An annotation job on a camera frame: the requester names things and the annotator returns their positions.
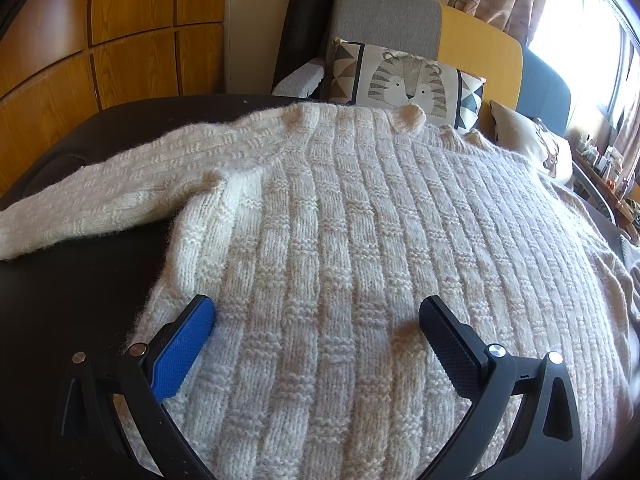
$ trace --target ribbed knit texture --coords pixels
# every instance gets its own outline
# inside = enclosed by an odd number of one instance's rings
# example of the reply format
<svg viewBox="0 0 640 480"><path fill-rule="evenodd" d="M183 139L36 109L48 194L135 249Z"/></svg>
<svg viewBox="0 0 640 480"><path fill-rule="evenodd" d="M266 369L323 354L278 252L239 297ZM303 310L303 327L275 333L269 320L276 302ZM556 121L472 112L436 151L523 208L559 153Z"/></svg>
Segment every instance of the ribbed knit texture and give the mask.
<svg viewBox="0 0 640 480"><path fill-rule="evenodd" d="M418 328L430 294L513 354L562 352L585 476L632 415L629 275L569 191L478 133L412 106L186 126L0 213L0 258L178 208L130 340L195 294L216 302L166 405L221 480L414 480L468 407Z"/></svg>

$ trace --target gray armrest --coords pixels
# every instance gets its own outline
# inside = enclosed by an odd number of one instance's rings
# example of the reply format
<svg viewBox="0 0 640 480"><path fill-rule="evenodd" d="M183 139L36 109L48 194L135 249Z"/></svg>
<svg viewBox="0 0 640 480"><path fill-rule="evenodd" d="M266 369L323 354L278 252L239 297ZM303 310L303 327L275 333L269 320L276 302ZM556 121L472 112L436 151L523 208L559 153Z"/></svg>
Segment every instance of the gray armrest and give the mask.
<svg viewBox="0 0 640 480"><path fill-rule="evenodd" d="M589 180L584 174L584 171L581 170L580 166L578 166L575 162L574 165L574 179L580 183L580 185L584 188L584 190L589 194L589 197L593 198L597 202L597 209L600 211L607 219L613 224L616 224L615 216L613 215L613 211L607 204L607 201L604 200L604 197L600 194L598 189L593 185L593 182Z"/></svg>
<svg viewBox="0 0 640 480"><path fill-rule="evenodd" d="M315 57L280 81L271 95L309 97L324 77L324 59Z"/></svg>

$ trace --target metal screw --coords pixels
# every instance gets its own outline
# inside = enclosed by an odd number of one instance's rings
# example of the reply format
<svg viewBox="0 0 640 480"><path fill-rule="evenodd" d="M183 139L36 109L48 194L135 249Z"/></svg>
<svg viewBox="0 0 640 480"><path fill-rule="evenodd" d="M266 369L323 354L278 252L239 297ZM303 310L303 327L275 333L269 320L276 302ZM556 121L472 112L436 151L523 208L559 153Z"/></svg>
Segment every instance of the metal screw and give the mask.
<svg viewBox="0 0 640 480"><path fill-rule="evenodd" d="M144 343L133 343L133 345L129 347L129 355L132 355L133 357L140 357L141 355L144 355L145 352L146 345Z"/></svg>
<svg viewBox="0 0 640 480"><path fill-rule="evenodd" d="M79 365L82 361L86 359L86 354L84 352L76 352L71 360L74 364Z"/></svg>
<svg viewBox="0 0 640 480"><path fill-rule="evenodd" d="M562 354L560 352L549 352L549 360L555 364L562 364Z"/></svg>
<svg viewBox="0 0 640 480"><path fill-rule="evenodd" d="M507 351L504 349L504 346L489 345L489 354L494 357L504 357L507 355Z"/></svg>

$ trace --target tiger pillow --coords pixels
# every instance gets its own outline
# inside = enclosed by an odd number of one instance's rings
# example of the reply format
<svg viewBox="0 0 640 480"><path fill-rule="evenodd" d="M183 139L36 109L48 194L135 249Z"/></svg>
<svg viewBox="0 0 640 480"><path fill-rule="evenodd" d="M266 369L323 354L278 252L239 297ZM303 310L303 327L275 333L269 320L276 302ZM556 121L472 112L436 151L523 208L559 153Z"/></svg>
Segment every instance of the tiger pillow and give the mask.
<svg viewBox="0 0 640 480"><path fill-rule="evenodd" d="M486 79L382 46L339 38L334 44L330 102L372 108L416 104L433 124L477 127Z"/></svg>

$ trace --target sweater sleeve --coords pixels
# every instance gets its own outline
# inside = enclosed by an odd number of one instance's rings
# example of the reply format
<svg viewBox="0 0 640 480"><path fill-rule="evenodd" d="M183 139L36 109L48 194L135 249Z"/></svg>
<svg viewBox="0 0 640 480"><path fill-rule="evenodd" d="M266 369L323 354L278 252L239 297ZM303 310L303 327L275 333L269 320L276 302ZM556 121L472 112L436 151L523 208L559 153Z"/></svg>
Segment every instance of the sweater sleeve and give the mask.
<svg viewBox="0 0 640 480"><path fill-rule="evenodd" d="M165 218L221 175L278 156L317 115L312 105L292 105L231 124L189 124L82 168L0 212L0 260Z"/></svg>

